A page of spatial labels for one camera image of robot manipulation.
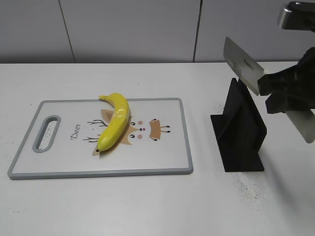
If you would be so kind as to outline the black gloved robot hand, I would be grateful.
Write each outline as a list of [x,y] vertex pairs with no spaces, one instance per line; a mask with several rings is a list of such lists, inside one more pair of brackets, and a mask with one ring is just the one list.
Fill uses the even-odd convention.
[[259,93],[269,114],[315,108],[315,48],[308,49],[298,63],[258,80]]

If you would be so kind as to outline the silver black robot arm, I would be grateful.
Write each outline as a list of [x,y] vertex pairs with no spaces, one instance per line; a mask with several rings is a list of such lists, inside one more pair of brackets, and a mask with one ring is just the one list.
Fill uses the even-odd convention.
[[315,3],[291,1],[280,10],[277,24],[284,30],[315,31]]

